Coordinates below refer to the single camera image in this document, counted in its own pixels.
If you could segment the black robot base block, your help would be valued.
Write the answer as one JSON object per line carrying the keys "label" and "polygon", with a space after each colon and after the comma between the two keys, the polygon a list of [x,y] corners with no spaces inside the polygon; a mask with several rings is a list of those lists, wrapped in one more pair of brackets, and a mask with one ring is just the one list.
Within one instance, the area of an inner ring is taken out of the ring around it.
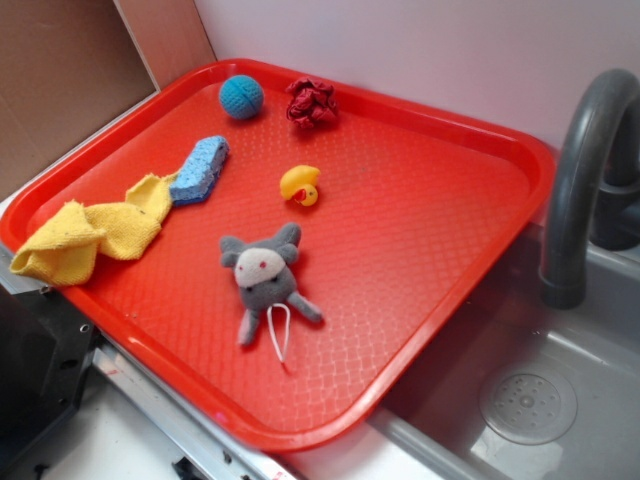
{"label": "black robot base block", "polygon": [[1,290],[2,473],[77,412],[97,337],[56,290]]}

